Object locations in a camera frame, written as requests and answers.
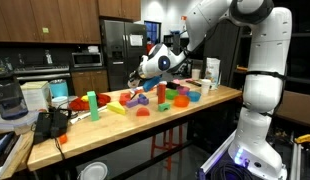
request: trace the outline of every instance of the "stainless steel refrigerator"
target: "stainless steel refrigerator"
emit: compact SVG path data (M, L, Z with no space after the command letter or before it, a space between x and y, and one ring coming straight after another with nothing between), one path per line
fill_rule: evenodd
M101 20L100 24L110 91L126 89L129 73L146 55L146 26L110 20Z

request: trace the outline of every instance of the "oven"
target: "oven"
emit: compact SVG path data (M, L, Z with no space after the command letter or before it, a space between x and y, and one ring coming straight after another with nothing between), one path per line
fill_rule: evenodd
M14 76L19 84L34 81L52 81L65 79L67 82L68 94L75 94L73 81L68 65L33 65L23 68L16 68Z

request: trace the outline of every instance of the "wooden countertop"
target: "wooden countertop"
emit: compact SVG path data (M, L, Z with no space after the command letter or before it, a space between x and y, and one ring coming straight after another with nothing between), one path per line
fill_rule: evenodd
M185 86L190 87L191 90L200 91L200 87L191 84L185 84ZM123 92L128 92L128 90L105 94L111 96L111 101L118 101L120 93ZM170 110L159 112L156 91L150 91L144 93L150 100L149 105L138 105L133 108L125 107L126 115L104 110L99 112L100 119L98 121L91 121L90 117L87 117L74 125L70 125L67 129L68 141L61 145L61 149L65 158L73 157L135 133L173 121L179 117L231 100L241 96L241 94L241 91L220 86L217 90L210 91L208 95L202 96L198 102L191 102L187 108L178 108L172 105ZM150 111L150 116L137 117L135 114L140 107L147 107ZM56 148L54 140L50 139L33 146L27 166L30 171L34 171L61 160L61 154Z

